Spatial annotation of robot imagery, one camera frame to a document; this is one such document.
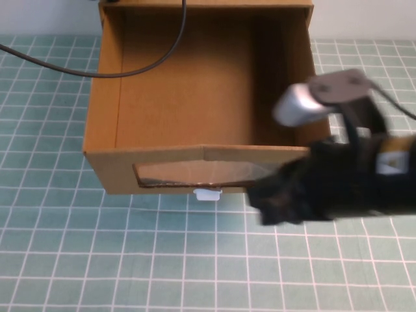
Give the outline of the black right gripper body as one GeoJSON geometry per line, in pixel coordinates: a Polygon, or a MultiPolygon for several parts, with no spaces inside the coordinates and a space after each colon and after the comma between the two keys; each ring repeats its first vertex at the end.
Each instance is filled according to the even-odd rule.
{"type": "Polygon", "coordinates": [[[305,173],[305,220],[332,221],[379,215],[374,160],[379,139],[363,139],[359,146],[331,138],[310,145],[305,173]]]}

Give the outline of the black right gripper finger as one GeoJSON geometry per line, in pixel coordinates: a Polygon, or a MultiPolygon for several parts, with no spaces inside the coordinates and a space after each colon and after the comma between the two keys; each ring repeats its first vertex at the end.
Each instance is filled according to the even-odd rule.
{"type": "Polygon", "coordinates": [[[310,159],[283,164],[272,174],[254,181],[247,188],[250,206],[254,208],[312,208],[302,179],[312,165],[310,159]]]}
{"type": "Polygon", "coordinates": [[[264,226],[300,224],[309,216],[308,208],[301,201],[285,194],[261,198],[258,209],[264,226]]]}

